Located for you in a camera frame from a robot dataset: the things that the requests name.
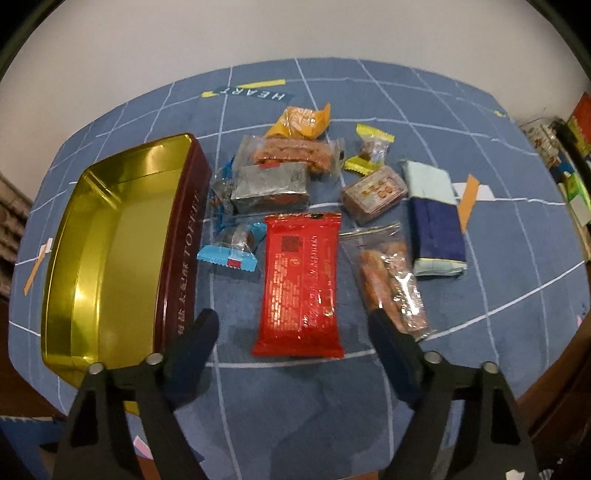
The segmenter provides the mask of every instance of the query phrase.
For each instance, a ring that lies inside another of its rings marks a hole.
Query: blue candy wrapper
[[[199,251],[197,259],[254,272],[257,264],[255,251],[266,234],[267,226],[264,223],[240,223],[226,227],[211,244],[205,245]]]

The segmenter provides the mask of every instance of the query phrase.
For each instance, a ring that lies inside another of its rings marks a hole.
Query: orange snack wrapper
[[[264,135],[268,137],[287,137],[316,140],[330,123],[330,104],[322,110],[312,110],[300,106],[289,106],[279,120]]]

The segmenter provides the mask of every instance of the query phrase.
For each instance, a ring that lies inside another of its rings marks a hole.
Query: yellow snack wrapper
[[[312,110],[300,106],[289,106],[279,120],[264,135],[267,137],[287,137],[316,140],[330,123],[330,104],[323,110]]]
[[[376,140],[385,140],[388,143],[394,142],[393,135],[390,135],[378,128],[370,127],[369,125],[357,124],[355,131],[364,140],[371,140],[375,138]]]
[[[365,160],[358,155],[348,158],[343,164],[343,170],[354,171],[364,177],[380,168],[379,164]]]
[[[362,140],[359,156],[378,168],[383,166],[386,163],[388,147],[394,142],[394,136],[364,124],[357,124],[355,131]]]

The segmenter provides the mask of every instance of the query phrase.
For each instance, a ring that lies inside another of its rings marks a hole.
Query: snack bar in plastic bag
[[[264,223],[226,227],[199,251],[197,260],[254,272],[257,264],[254,253],[266,232]]]
[[[400,332],[416,340],[431,333],[400,224],[342,233],[339,240],[368,313],[384,309]]]
[[[234,170],[246,165],[306,162],[311,174],[339,174],[344,141],[312,141],[292,138],[262,138],[245,135],[242,139]]]
[[[341,192],[341,202],[355,221],[363,225],[394,206],[407,192],[404,180],[385,165],[347,185]]]
[[[253,355],[341,358],[336,304],[339,213],[271,215]]]
[[[329,103],[323,110],[289,106],[283,111],[275,125],[265,134],[265,138],[286,137],[316,140],[324,133],[329,123]]]
[[[362,140],[361,150],[359,155],[345,161],[343,169],[369,175],[385,165],[386,153],[394,136],[363,124],[357,124],[356,132]]]
[[[309,178],[305,162],[246,165],[234,175],[232,203],[241,214],[304,210]]]

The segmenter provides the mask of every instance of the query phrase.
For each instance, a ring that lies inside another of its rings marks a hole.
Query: red snack package
[[[269,215],[265,292],[253,355],[341,358],[336,324],[339,213]]]

